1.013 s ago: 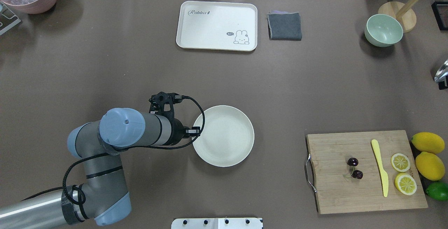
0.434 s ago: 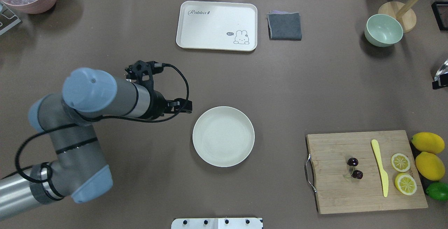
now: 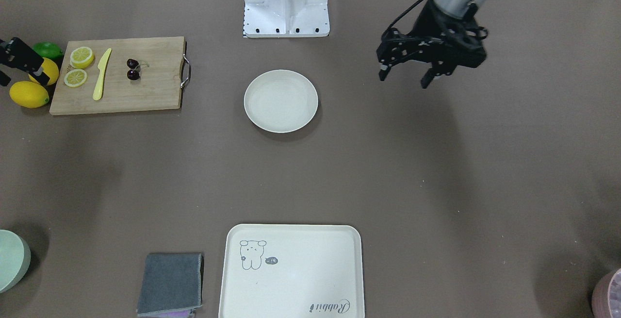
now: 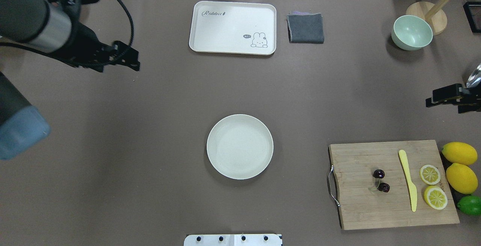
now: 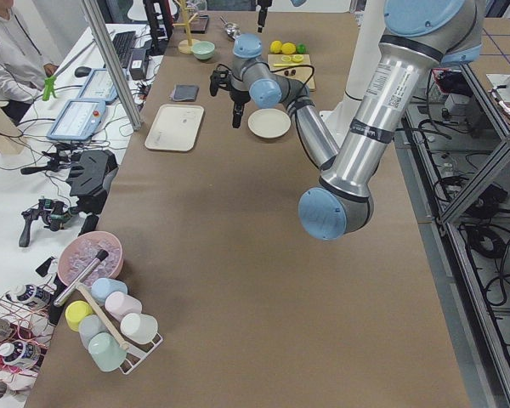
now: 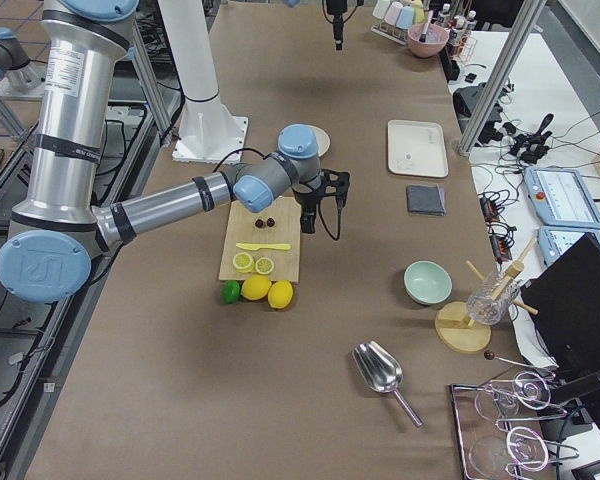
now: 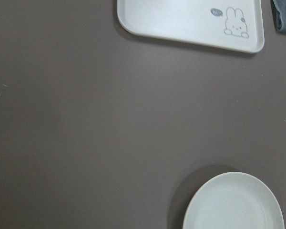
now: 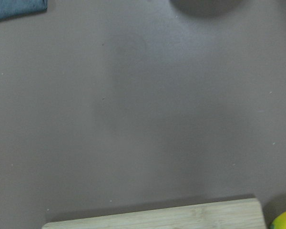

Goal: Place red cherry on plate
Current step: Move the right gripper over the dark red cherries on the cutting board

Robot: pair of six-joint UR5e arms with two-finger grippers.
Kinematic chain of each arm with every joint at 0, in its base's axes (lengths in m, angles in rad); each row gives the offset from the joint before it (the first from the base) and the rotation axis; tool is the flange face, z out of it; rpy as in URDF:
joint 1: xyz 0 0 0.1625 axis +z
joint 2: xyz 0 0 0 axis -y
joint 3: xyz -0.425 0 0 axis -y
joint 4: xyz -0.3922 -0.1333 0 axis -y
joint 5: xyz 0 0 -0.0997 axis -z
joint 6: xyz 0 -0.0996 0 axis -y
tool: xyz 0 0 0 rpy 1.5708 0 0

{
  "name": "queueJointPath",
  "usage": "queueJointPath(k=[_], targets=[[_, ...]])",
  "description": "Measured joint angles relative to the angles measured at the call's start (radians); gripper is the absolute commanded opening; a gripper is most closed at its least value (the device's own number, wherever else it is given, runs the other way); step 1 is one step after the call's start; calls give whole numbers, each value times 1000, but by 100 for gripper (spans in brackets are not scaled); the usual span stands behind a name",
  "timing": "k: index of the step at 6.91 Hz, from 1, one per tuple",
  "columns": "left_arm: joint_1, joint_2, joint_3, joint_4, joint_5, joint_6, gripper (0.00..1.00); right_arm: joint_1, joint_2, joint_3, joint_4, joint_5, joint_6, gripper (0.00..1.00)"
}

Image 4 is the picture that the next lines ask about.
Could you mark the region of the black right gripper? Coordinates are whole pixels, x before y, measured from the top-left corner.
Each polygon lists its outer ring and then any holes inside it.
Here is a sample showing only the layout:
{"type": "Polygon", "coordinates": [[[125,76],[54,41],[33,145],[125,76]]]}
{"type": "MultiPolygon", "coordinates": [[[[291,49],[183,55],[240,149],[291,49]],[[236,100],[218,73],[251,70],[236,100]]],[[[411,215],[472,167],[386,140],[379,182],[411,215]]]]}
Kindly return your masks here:
{"type": "Polygon", "coordinates": [[[435,89],[432,97],[425,100],[425,106],[430,108],[439,105],[458,106],[458,113],[481,112],[481,89],[464,88],[462,84],[435,89]]]}

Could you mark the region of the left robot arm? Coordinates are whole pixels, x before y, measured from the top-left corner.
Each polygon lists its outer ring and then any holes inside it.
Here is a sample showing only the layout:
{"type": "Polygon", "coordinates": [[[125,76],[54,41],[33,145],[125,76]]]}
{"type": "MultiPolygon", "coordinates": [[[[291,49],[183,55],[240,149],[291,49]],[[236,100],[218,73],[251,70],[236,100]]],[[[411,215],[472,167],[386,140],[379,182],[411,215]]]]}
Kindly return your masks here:
{"type": "MultiPolygon", "coordinates": [[[[82,5],[99,0],[1,0],[2,47],[17,48],[74,68],[103,72],[107,65],[140,70],[139,52],[132,48],[134,24],[121,0],[116,0],[130,23],[129,42],[104,44],[80,22],[82,5]]],[[[0,156],[9,160],[50,134],[38,109],[1,73],[0,156]]]]}

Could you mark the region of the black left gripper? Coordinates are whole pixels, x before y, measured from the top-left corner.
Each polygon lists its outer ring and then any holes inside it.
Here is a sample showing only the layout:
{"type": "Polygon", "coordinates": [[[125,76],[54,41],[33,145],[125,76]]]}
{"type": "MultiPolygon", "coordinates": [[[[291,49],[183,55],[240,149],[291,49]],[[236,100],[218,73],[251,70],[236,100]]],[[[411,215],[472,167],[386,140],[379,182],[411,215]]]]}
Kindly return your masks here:
{"type": "Polygon", "coordinates": [[[114,41],[112,46],[104,44],[93,30],[80,22],[82,5],[94,4],[100,0],[47,1],[57,3],[71,22],[70,36],[59,50],[53,52],[55,57],[67,60],[69,66],[91,68],[98,72],[103,72],[106,65],[140,70],[139,51],[120,41],[114,41]]]}

